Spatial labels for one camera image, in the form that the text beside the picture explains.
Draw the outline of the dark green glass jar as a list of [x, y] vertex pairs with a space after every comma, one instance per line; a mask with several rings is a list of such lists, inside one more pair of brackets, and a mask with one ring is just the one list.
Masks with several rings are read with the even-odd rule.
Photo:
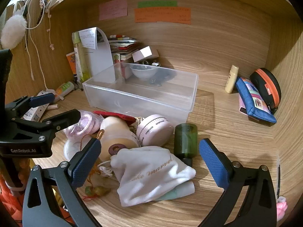
[[183, 123], [175, 127], [174, 156], [187, 166], [193, 166], [198, 155], [198, 128], [195, 124]]

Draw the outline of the white bowl of trinkets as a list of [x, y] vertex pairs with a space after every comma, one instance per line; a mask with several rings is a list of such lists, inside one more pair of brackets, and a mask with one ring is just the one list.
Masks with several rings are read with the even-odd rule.
[[131, 64], [130, 69], [140, 80], [149, 80], [156, 74], [160, 66], [161, 64], [157, 61], [144, 60], [140, 63]]

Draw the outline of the cream lotion tube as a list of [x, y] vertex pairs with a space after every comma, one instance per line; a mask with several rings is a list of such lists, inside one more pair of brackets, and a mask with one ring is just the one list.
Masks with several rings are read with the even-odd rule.
[[225, 86], [226, 93], [229, 93], [229, 94], [232, 93], [234, 86], [235, 86], [235, 82], [238, 77], [238, 70], [239, 70], [239, 68], [237, 66], [235, 66], [235, 65], [231, 66], [229, 76], [228, 76], [226, 86]]

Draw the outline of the pink round timer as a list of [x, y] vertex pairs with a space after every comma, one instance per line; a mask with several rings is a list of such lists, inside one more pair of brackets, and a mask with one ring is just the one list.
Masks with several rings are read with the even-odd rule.
[[153, 114], [143, 119], [137, 127], [136, 135], [140, 145], [163, 147], [174, 132], [174, 126], [168, 119]]

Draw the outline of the blue fabric pencil pouch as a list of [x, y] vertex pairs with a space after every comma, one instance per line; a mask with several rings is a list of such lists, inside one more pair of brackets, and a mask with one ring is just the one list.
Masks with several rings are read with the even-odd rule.
[[275, 124], [276, 118], [268, 109], [257, 88], [248, 79], [237, 77], [235, 82], [237, 91], [244, 103], [246, 114], [257, 120]]

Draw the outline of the stack of books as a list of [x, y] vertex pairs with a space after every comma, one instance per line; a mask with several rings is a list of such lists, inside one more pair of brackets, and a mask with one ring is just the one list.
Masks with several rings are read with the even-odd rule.
[[137, 52], [143, 45], [136, 38], [125, 35], [114, 34], [107, 39], [114, 65], [118, 63], [134, 63], [132, 54]]

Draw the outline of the yellow green spray bottle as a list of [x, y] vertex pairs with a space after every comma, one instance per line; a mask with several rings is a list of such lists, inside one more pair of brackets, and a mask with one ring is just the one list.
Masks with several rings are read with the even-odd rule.
[[90, 79], [90, 73], [85, 61], [86, 58], [84, 47], [78, 31], [72, 33], [72, 41], [76, 57], [77, 78], [80, 80], [80, 82], [85, 82], [86, 80]]

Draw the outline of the clear plastic storage bin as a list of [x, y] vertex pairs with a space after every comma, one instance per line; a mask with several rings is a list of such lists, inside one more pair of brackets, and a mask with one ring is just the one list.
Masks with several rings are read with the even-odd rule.
[[166, 117], [174, 126], [185, 123], [193, 111], [199, 77], [195, 73], [172, 70], [176, 76], [161, 87], [140, 80], [131, 71], [132, 63], [113, 65], [114, 80], [106, 80], [110, 68], [91, 77], [83, 88], [91, 107], [108, 112], [146, 118], [153, 114]]

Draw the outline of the pink coil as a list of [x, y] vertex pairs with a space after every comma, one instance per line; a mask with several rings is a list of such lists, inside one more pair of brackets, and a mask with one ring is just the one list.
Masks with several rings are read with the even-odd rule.
[[63, 130], [68, 139], [82, 138], [100, 130], [103, 116], [89, 111], [80, 110], [81, 117], [78, 123], [73, 124]]

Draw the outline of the white drawstring pouch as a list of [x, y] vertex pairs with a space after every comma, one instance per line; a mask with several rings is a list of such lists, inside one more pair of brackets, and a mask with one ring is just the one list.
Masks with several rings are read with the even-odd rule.
[[97, 168], [104, 176], [116, 177], [122, 207], [195, 193], [196, 170], [162, 147], [121, 149]]

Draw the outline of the white printed label tag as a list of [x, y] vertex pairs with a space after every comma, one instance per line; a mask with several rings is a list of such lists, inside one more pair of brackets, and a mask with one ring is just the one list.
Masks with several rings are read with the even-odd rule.
[[50, 103], [52, 103], [54, 101], [54, 93], [52, 92], [46, 92], [46, 91], [40, 91], [37, 94], [38, 96], [42, 96], [42, 95], [46, 95], [46, 94], [51, 94], [53, 95], [53, 97], [49, 97], [49, 103], [45, 103], [44, 105], [38, 106], [38, 107], [34, 107], [34, 108], [30, 108], [22, 117], [22, 119], [25, 120], [29, 120], [29, 121], [36, 121], [38, 122], [42, 115], [44, 114], [44, 112], [46, 111], [47, 107], [49, 106]]

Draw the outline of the black orange zip case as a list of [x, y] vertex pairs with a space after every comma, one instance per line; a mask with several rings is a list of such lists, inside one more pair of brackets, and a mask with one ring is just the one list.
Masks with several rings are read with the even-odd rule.
[[250, 81], [259, 91], [270, 112], [275, 114], [281, 101], [281, 89], [273, 73], [266, 68], [259, 68], [250, 75]]

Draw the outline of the white fluffy pompom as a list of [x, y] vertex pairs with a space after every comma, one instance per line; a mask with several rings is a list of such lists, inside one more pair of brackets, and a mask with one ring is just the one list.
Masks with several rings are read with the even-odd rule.
[[10, 17], [1, 32], [2, 48], [10, 50], [15, 48], [22, 41], [26, 27], [27, 21], [22, 15], [16, 14]]

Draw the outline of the small pink white box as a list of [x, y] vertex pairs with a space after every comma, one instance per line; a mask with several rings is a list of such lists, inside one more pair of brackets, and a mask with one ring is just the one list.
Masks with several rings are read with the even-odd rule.
[[132, 54], [134, 62], [140, 62], [148, 59], [156, 59], [159, 53], [155, 47], [147, 46]]

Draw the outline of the orange book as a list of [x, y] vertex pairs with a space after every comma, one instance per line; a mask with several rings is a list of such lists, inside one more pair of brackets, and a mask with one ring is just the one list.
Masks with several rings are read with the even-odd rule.
[[71, 52], [69, 54], [66, 55], [67, 57], [67, 61], [69, 63], [69, 66], [72, 70], [72, 73], [74, 76], [77, 75], [77, 70], [76, 70], [76, 55], [75, 52]]

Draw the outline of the white round container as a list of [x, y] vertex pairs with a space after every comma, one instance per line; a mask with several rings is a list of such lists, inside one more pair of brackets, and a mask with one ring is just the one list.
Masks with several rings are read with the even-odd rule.
[[70, 161], [72, 157], [76, 154], [76, 152], [81, 151], [90, 141], [91, 136], [87, 135], [83, 138], [71, 138], [68, 139], [67, 142], [64, 145], [64, 156], [67, 161]]

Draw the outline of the green sticky note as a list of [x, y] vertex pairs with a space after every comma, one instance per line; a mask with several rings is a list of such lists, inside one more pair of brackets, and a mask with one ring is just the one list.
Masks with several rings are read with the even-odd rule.
[[176, 0], [148, 0], [138, 2], [138, 8], [148, 7], [177, 7], [178, 2]]

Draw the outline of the pink sticky note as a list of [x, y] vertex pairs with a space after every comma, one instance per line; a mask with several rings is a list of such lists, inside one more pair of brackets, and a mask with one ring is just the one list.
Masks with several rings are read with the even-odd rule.
[[99, 5], [99, 21], [128, 15], [127, 0], [112, 0]]

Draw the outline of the green orange tube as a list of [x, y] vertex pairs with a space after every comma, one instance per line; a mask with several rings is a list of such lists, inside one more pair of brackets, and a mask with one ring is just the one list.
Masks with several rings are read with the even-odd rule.
[[74, 84], [72, 82], [66, 82], [59, 86], [55, 91], [55, 99], [53, 103], [63, 100], [64, 97], [69, 94], [71, 91], [74, 91]]

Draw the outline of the black binder clips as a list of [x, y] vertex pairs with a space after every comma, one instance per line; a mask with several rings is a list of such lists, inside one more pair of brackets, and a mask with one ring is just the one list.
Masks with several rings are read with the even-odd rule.
[[161, 87], [164, 82], [168, 82], [176, 76], [172, 70], [158, 70], [153, 77], [150, 78], [149, 84]]

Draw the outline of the orange sticky note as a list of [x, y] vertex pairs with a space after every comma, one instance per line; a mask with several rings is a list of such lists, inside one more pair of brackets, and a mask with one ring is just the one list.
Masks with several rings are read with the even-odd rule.
[[146, 7], [136, 8], [136, 23], [168, 22], [191, 24], [191, 9], [186, 7]]

